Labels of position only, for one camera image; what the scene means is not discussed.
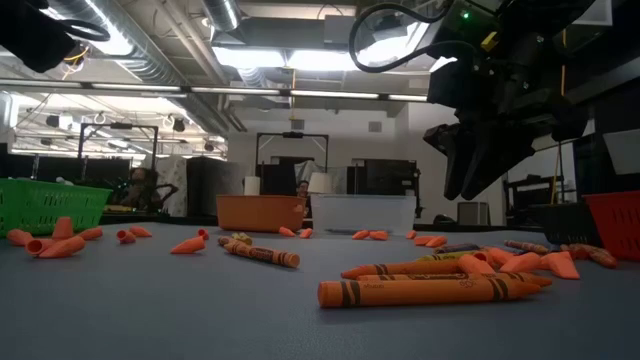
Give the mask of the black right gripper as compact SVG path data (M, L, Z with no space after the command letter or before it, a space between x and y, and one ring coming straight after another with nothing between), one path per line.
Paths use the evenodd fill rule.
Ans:
M468 111L456 111L455 115L457 123L429 128L423 135L427 144L447 153L444 197L448 200L461 191L464 199L472 200L535 153L531 145L502 146L491 143L492 137L534 140L550 135L563 141L581 136L589 119L586 109L568 102L517 105L502 115L480 116Z

